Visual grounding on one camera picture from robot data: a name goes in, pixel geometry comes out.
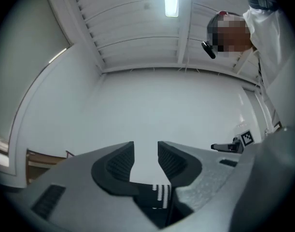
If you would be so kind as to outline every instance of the white wall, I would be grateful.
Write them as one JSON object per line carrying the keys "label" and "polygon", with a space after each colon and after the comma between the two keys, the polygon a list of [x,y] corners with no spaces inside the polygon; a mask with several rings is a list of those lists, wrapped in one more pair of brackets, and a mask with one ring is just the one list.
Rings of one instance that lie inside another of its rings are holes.
{"label": "white wall", "polygon": [[18,168],[25,168],[26,148],[65,156],[65,150],[78,155],[134,141],[130,180],[168,183],[157,163],[157,141],[210,149],[231,142],[241,122],[261,141],[242,88],[249,88],[247,83],[208,73],[134,70],[108,74],[95,85],[92,66],[83,71],[75,56],[65,61],[43,81],[26,110]]}
{"label": "white wall", "polygon": [[[26,149],[66,157],[76,120],[99,80],[94,61],[76,44],[54,60],[28,91],[14,122],[10,139],[10,168],[0,172],[0,183],[26,186]],[[22,119],[19,125],[16,120]]]}
{"label": "white wall", "polygon": [[48,61],[69,46],[48,0],[19,0],[0,28],[0,137],[9,140],[23,96]]}

